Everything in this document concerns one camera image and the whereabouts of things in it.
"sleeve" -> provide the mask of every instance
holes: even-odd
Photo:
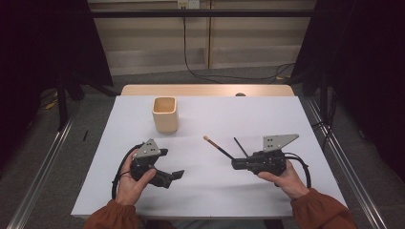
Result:
[[[291,202],[292,215],[302,229],[356,228],[352,214],[336,199],[309,189]]]
[[[138,229],[139,219],[135,206],[123,206],[113,199],[87,219],[84,229],[125,228]]]

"black cable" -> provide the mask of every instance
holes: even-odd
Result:
[[[121,169],[122,169],[122,166],[123,166],[124,163],[125,163],[125,160],[128,158],[128,156],[129,156],[134,150],[139,149],[142,145],[143,145],[143,143],[142,143],[142,144],[139,144],[139,145],[136,145],[136,146],[134,146],[133,148],[131,148],[131,150],[128,151],[128,153],[125,155],[124,159],[121,161],[121,164],[119,165],[118,171],[117,171],[117,173],[116,173],[116,177],[115,177],[114,180],[113,180],[113,187],[112,187],[112,189],[111,189],[111,197],[112,197],[112,199],[116,199],[117,187],[118,187],[119,179],[121,178],[121,176],[124,175],[124,174],[128,174],[128,173],[131,172],[131,171],[128,171],[128,172],[125,172],[125,173],[123,173],[123,174],[121,173]]]
[[[185,67],[187,68],[187,70],[192,73],[194,76],[196,76],[197,78],[200,79],[205,79],[211,82],[215,82],[215,83],[219,83],[219,84],[223,84],[223,82],[214,80],[214,79],[209,79],[207,77],[221,77],[221,78],[234,78],[234,79],[248,79],[248,80],[264,80],[264,79],[272,79],[269,83],[267,84],[271,84],[274,81],[276,81],[276,77],[279,76],[282,72],[284,72],[289,66],[295,65],[295,63],[288,63],[288,64],[282,64],[280,66],[277,67],[276,69],[276,73],[271,75],[271,76],[266,76],[266,77],[260,77],[260,78],[251,78],[251,77],[243,77],[243,76],[233,76],[233,75],[221,75],[221,74],[197,74],[194,73],[193,71],[190,70],[189,66],[188,66],[188,62],[187,62],[187,54],[186,54],[186,35],[185,35],[185,17],[182,19],[182,24],[183,24],[183,52],[184,52],[184,62],[185,62]]]
[[[285,156],[285,159],[294,159],[294,160],[298,160],[301,163],[301,165],[303,166],[304,172],[305,172],[305,176],[307,178],[307,188],[310,188],[312,184],[310,181],[310,173],[309,173],[309,169],[308,169],[309,166],[298,155],[295,155],[292,153],[285,153],[285,155],[293,155],[293,156]]]

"human hand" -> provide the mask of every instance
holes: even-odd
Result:
[[[289,198],[298,199],[306,195],[309,192],[309,189],[298,177],[292,163],[287,160],[286,164],[286,170],[279,177],[269,172],[261,172],[258,174],[258,177],[276,183],[287,194],[287,196],[289,196]]]
[[[126,173],[131,170],[132,158],[136,152],[137,150],[134,150],[134,152],[127,157],[120,171],[120,174],[123,175],[119,178],[116,202],[121,205],[134,205],[140,198],[143,189],[145,189],[148,182],[156,174],[155,169],[150,169],[140,178],[139,181],[136,181],[131,177],[130,173]]]

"cup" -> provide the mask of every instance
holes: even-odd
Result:
[[[153,119],[159,132],[171,133],[179,127],[179,113],[175,97],[157,97],[153,103]]]

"table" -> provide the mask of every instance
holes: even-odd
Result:
[[[232,96],[236,93],[250,96]],[[125,87],[122,94],[125,95],[116,99],[73,216],[87,218],[105,205],[122,157],[147,137],[154,138],[161,148],[169,149],[169,154],[158,160],[158,169],[168,173],[184,169],[185,173],[182,179],[173,181],[169,189],[148,185],[137,202],[137,212],[145,218],[279,219],[291,216],[289,199],[279,188],[248,171],[234,171],[229,159],[207,144],[203,135],[210,135],[235,157],[243,157],[233,136],[238,137],[251,154],[262,150],[263,135],[299,134],[300,137],[283,151],[299,155],[309,165],[314,187],[346,204],[302,106],[288,86],[132,85]],[[172,135],[160,134],[154,129],[149,109],[156,95],[177,95],[181,126]],[[299,164],[294,165],[304,180]]]

